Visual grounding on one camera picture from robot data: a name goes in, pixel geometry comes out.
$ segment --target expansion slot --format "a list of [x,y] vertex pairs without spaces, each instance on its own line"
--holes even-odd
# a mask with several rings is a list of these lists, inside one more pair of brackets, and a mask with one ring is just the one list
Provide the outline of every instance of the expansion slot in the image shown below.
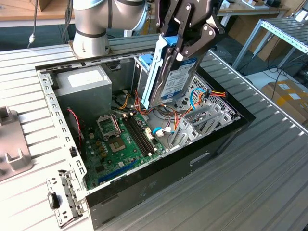
[[106,175],[106,176],[103,176],[103,177],[99,178],[99,179],[98,179],[98,183],[101,183],[101,182],[110,180],[110,179],[112,179],[112,178],[114,178],[114,177],[116,177],[116,176],[119,176],[119,175],[121,175],[122,173],[124,173],[124,172],[126,172],[126,171],[132,169],[132,168],[134,167],[133,165],[134,165],[136,162],[137,162],[137,160],[131,162],[130,164],[128,164],[128,165],[126,165],[126,166],[124,166],[124,167],[122,167],[122,168],[120,168],[120,169],[118,169],[118,170],[116,170],[116,171],[114,171],[114,172],[112,172],[112,173],[109,173],[109,174]]
[[138,126],[137,122],[131,117],[123,119],[123,123],[125,127],[128,129],[130,135],[132,136],[133,140],[139,147],[142,155],[144,157],[148,156],[149,154],[154,153],[154,149],[150,142],[145,137],[144,133],[141,131],[140,127]]

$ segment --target metal shelf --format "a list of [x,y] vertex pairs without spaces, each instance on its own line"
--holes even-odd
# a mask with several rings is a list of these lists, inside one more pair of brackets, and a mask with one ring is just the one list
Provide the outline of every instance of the metal shelf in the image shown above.
[[263,40],[260,42],[254,54],[256,54],[263,47],[271,33],[283,39],[294,47],[294,49],[292,49],[291,52],[287,54],[286,58],[280,64],[280,66],[283,65],[283,63],[287,60],[287,58],[290,57],[290,55],[295,49],[299,49],[303,53],[308,52],[308,25],[299,23],[293,18],[274,18],[266,20],[260,19],[255,29],[252,31],[250,37],[248,38],[247,42],[244,44],[241,52],[235,59],[232,65],[234,69],[236,69],[241,63],[244,55],[248,51],[249,47],[251,46],[252,42],[254,41],[255,37],[257,36],[258,32],[262,27],[267,29],[268,32],[263,38]]
[[[156,40],[120,38],[111,44],[120,52],[143,44],[154,47]],[[0,104],[18,112],[34,162],[31,170],[0,182],[3,230],[58,230],[45,179],[67,163],[34,67],[73,59],[66,45],[0,52]],[[283,231],[306,225],[307,131],[213,53],[201,66],[256,120],[221,156],[100,230]],[[83,216],[64,230],[91,228],[91,220]]]

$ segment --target ram slot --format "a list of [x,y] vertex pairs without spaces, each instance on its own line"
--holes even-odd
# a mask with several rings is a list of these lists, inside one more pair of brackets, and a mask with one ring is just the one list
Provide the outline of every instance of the ram slot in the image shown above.
[[147,151],[149,153],[153,153],[154,149],[152,147],[152,145],[150,144],[150,142],[148,141],[148,138],[146,138],[145,134],[141,131],[141,129],[139,128],[137,122],[131,118],[131,125],[134,127],[134,129],[136,130],[136,132],[140,135],[140,139],[142,139],[142,142],[144,143],[144,145],[146,145],[147,147]]
[[135,133],[135,130],[133,129],[133,127],[131,126],[131,124],[129,123],[128,119],[123,120],[123,123],[125,125],[125,127],[127,128],[128,132],[130,133],[131,137],[133,138],[133,140],[135,141],[135,143],[137,144],[137,146],[139,147],[141,153],[143,156],[147,156],[148,152],[146,150],[146,147],[142,144],[142,142],[138,139],[137,134]]

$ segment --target green motherboard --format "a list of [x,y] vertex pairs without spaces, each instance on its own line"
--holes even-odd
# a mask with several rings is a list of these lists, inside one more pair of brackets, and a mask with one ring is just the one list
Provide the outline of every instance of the green motherboard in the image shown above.
[[[165,152],[162,144],[156,139],[150,140],[147,137],[145,128],[147,127],[142,115],[135,114],[131,119],[134,119],[139,125],[143,134],[143,139],[147,139],[150,145],[154,148],[154,153],[144,154],[136,139],[135,132],[132,133],[131,127],[123,118],[116,119],[121,130],[119,136],[111,136],[107,141],[103,139],[103,135],[98,126],[85,128],[82,133],[85,137],[83,142],[84,164],[87,168],[85,181],[88,190],[97,187],[104,181],[111,180],[133,168],[136,168],[153,158]],[[102,129],[112,130],[110,124],[105,124]]]

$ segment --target motherboard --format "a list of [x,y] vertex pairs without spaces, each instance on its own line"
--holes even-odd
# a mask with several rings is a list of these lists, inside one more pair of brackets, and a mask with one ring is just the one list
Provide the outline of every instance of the motherboard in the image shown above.
[[82,130],[88,190],[165,153],[139,113],[127,118],[104,116],[97,123],[97,126]]

